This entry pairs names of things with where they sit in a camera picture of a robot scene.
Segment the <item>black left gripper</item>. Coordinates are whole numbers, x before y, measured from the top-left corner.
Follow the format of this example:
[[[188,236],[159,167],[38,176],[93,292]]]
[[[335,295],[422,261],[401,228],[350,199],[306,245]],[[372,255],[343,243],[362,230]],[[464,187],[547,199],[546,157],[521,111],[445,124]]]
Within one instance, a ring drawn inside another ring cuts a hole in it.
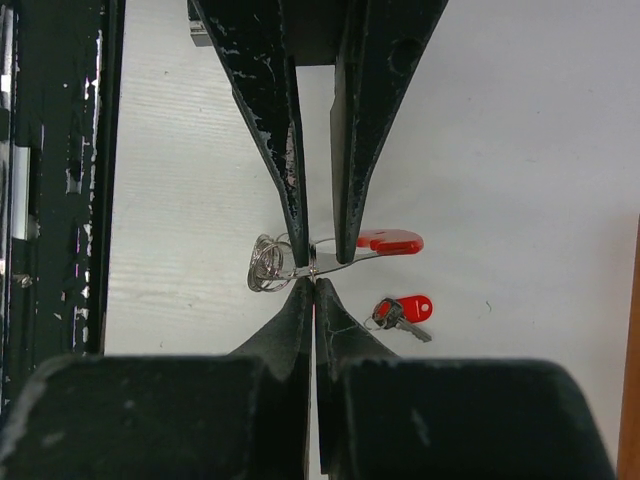
[[[215,49],[274,182],[297,266],[308,264],[308,204],[295,64],[335,63],[330,110],[333,222],[336,258],[346,264],[355,257],[374,168],[447,4],[187,3],[192,40]]]

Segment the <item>metal key organizer red handle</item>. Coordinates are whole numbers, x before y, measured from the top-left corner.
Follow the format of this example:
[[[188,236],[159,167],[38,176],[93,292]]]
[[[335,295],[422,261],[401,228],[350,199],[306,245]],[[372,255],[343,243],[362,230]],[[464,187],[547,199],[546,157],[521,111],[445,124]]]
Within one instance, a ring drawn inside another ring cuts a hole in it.
[[[423,248],[424,240],[415,232],[403,229],[363,230],[356,241],[356,254],[351,261],[339,263],[335,239],[325,238],[311,242],[309,264],[300,267],[295,265],[293,248],[286,233],[276,237],[261,234],[251,253],[247,286],[253,292],[277,292],[299,278],[315,280],[357,262],[383,256],[415,255]]]

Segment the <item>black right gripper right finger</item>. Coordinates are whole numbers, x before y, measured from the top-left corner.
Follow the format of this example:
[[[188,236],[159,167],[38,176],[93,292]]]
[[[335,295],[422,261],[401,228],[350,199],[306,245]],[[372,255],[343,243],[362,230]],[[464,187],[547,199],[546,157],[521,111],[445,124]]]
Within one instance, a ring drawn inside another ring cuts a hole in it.
[[[320,465],[332,479],[612,479],[587,401],[535,359],[395,355],[314,288]]]

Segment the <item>key with red tag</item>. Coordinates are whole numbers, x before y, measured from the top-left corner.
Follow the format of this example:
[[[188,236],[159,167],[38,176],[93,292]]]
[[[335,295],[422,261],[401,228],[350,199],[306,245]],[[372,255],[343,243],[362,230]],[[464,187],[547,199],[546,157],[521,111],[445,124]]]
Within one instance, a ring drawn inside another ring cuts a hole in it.
[[[364,327],[369,331],[402,330],[428,343],[432,341],[432,336],[420,324],[429,320],[432,314],[433,303],[425,295],[385,297],[375,305],[371,315],[364,321]]]

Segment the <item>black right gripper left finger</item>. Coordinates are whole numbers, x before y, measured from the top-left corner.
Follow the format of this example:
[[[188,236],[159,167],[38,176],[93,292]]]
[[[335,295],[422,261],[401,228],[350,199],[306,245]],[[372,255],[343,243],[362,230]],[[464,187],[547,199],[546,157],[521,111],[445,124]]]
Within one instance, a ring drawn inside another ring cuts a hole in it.
[[[304,479],[313,284],[222,356],[44,362],[1,432],[5,479]]]

